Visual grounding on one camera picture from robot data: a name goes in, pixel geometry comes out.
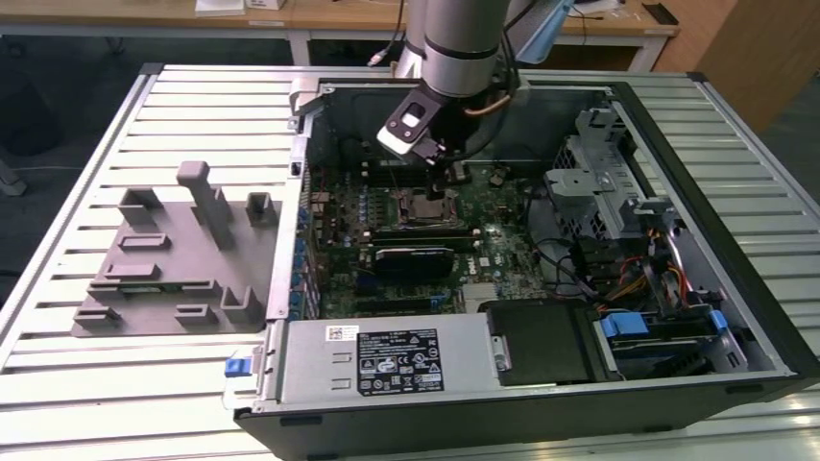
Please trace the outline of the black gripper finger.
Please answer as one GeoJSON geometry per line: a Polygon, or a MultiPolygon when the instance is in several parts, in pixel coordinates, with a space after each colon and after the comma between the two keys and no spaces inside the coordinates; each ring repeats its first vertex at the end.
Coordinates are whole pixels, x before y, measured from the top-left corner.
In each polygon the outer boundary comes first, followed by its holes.
{"type": "Polygon", "coordinates": [[[449,165],[433,166],[429,169],[429,197],[442,198],[449,188],[470,184],[471,182],[471,168],[463,161],[455,161],[449,165]]]}

